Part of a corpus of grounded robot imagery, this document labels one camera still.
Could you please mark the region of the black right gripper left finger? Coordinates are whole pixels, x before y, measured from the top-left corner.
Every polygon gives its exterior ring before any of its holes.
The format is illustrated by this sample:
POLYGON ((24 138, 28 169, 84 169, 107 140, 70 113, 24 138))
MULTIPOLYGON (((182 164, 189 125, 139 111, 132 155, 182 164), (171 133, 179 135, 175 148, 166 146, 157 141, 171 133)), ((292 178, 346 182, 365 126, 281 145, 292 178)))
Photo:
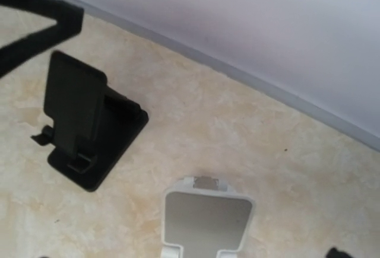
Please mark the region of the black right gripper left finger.
POLYGON ((40 53, 79 35, 82 30, 84 10, 63 0, 1 0, 1 5, 56 21, 53 26, 1 48, 1 77, 40 53))

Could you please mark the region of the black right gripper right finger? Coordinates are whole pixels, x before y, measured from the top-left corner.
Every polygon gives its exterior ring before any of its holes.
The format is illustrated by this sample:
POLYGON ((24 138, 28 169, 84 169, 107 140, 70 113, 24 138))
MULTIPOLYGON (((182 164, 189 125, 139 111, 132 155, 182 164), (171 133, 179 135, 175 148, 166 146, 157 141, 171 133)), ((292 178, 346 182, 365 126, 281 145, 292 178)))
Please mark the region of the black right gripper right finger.
POLYGON ((341 251, 333 247, 329 249, 328 253, 326 254, 326 258, 352 258, 352 256, 345 251, 341 251))

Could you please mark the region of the white folding phone stand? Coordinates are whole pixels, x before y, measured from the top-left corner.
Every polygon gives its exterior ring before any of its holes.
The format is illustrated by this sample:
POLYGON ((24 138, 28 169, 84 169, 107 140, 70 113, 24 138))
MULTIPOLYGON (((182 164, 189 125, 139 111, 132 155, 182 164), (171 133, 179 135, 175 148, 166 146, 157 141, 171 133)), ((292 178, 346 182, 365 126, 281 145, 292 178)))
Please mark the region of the white folding phone stand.
POLYGON ((161 257, 237 257, 256 203, 228 182, 184 177, 162 200, 161 257))

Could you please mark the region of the black folding phone stand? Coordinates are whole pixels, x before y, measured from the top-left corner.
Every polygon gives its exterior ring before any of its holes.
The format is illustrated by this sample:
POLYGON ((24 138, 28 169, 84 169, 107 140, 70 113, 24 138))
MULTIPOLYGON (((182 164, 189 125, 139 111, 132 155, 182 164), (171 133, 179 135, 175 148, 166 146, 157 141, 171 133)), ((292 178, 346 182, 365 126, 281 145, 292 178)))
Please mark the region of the black folding phone stand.
POLYGON ((44 113, 53 120, 32 138, 52 144, 48 163, 88 192, 98 189, 148 123, 141 106, 110 88, 104 72, 54 51, 44 113))

